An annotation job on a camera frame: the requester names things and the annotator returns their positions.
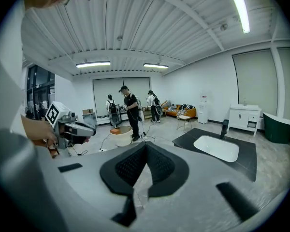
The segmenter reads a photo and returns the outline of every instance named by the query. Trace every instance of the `fluorescent light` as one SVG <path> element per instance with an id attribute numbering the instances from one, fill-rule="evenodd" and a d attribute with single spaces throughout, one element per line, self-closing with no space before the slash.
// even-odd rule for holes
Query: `fluorescent light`
<path id="1" fill-rule="evenodd" d="M 237 11 L 240 15 L 243 32 L 249 33 L 250 28 L 249 28 L 249 20 L 248 20 L 248 14 L 247 14 L 245 1 L 244 0 L 233 0 L 233 1 L 236 5 Z"/>
<path id="2" fill-rule="evenodd" d="M 104 62 L 91 62 L 91 63 L 83 63 L 83 64 L 77 64 L 77 68 L 83 68 L 83 67 L 93 67 L 93 66 L 103 66 L 103 65 L 111 65 L 110 61 L 104 61 Z"/>
<path id="3" fill-rule="evenodd" d="M 169 66 L 160 65 L 160 64 L 144 64 L 144 67 L 163 68 L 163 69 L 169 68 Z"/>

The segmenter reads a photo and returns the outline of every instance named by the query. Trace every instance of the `cabinet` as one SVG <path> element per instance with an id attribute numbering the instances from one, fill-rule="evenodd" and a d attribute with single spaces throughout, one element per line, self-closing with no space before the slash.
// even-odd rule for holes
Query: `cabinet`
<path id="1" fill-rule="evenodd" d="M 260 112 L 261 108 L 255 105 L 232 105 L 230 107 L 228 131 L 230 127 L 233 127 L 253 131 L 255 136 L 259 125 Z"/>

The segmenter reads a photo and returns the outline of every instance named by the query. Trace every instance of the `black t-shirt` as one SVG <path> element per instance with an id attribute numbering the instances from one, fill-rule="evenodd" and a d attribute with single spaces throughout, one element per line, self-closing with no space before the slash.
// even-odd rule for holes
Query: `black t-shirt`
<path id="1" fill-rule="evenodd" d="M 133 103 L 135 103 L 135 102 L 137 102 L 137 99 L 136 99 L 136 97 L 135 97 L 135 95 L 133 95 L 133 94 L 130 94 L 130 95 L 128 95 L 128 96 L 126 96 L 125 97 L 125 104 L 127 105 L 127 106 L 131 106 Z M 138 107 L 136 106 L 136 107 L 133 107 L 133 108 L 131 108 L 131 109 L 129 109 L 132 113 L 133 112 L 139 112 L 139 109 L 138 109 Z"/>

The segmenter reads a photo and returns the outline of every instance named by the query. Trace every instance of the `white shirt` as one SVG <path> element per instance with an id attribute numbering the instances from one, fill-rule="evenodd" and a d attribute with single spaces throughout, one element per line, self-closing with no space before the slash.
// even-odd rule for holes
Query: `white shirt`
<path id="1" fill-rule="evenodd" d="M 105 106 L 107 108 L 107 111 L 109 112 L 110 111 L 110 104 L 114 103 L 115 104 L 115 101 L 114 100 L 110 100 L 108 99 L 105 103 Z"/>
<path id="2" fill-rule="evenodd" d="M 146 100 L 147 100 L 147 102 L 148 102 L 148 104 L 150 106 L 156 106 L 156 104 L 155 104 L 155 96 L 150 95 L 150 96 L 147 97 Z"/>
<path id="3" fill-rule="evenodd" d="M 26 136 L 20 116 L 25 95 L 20 88 L 23 64 L 21 24 L 24 16 L 24 0 L 18 0 L 0 28 L 0 129 L 11 129 Z"/>

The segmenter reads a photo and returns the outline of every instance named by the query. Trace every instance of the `white sink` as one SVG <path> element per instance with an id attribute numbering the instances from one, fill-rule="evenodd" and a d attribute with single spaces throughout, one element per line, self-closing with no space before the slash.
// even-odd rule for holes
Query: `white sink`
<path id="1" fill-rule="evenodd" d="M 234 162 L 238 157 L 239 146 L 218 138 L 201 136 L 193 145 L 207 154 L 228 162 Z"/>

